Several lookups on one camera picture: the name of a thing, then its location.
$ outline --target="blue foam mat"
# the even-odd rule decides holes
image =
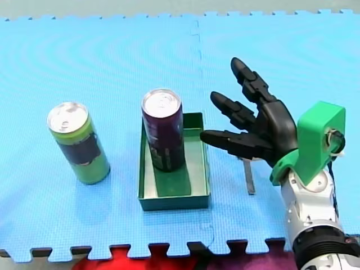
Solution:
[[[346,107],[346,157],[334,170],[340,218],[347,233],[359,233],[351,169],[360,150],[360,16],[297,13],[0,22],[0,249],[28,262],[31,249],[52,248],[55,262],[70,260],[76,246],[106,259],[111,245],[146,257],[148,244],[169,243],[168,255],[180,256],[188,242],[225,254],[227,241],[248,240],[246,251],[260,253],[265,239],[284,238],[285,208],[269,167],[253,164],[250,197],[242,164],[221,150],[209,148],[209,209],[144,213],[137,200],[142,96],[171,88],[185,112],[204,112],[206,128],[234,130],[209,99],[219,91],[246,103],[230,71],[233,56],[261,74],[295,119],[318,100]],[[66,100],[87,105],[111,162],[95,186],[76,181],[47,130],[47,113]]]

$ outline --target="green bracket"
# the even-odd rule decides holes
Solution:
[[[319,102],[301,116],[298,121],[298,149],[288,153],[274,166],[270,180],[280,185],[285,173],[293,170],[307,186],[329,163],[331,152],[339,145],[326,143],[330,129],[345,134],[345,108]]]

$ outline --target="green can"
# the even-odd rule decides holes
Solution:
[[[108,175],[110,164],[84,105],[64,102],[56,106],[49,112],[47,124],[81,182],[92,185]]]

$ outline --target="floor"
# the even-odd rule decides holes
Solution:
[[[217,11],[225,14],[227,11],[240,11],[249,14],[250,11],[285,10],[293,13],[295,10],[317,12],[318,9],[332,9],[339,12],[342,8],[350,8],[360,13],[359,0],[4,0],[0,1],[0,17],[14,20],[20,16],[40,17],[54,15],[88,16],[101,15],[103,17],[115,14],[133,16],[135,14],[157,15],[170,13],[179,15],[184,13],[201,15],[206,11]],[[81,258],[78,256],[69,263],[49,263],[46,258],[35,258],[29,264],[14,264],[10,258],[0,258],[0,269],[6,270],[62,270],[71,267]]]

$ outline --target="green tray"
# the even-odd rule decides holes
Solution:
[[[186,164],[175,172],[166,173],[152,166],[142,123],[138,198],[144,211],[209,206],[209,167],[206,145],[200,140],[203,130],[202,113],[184,114]]]

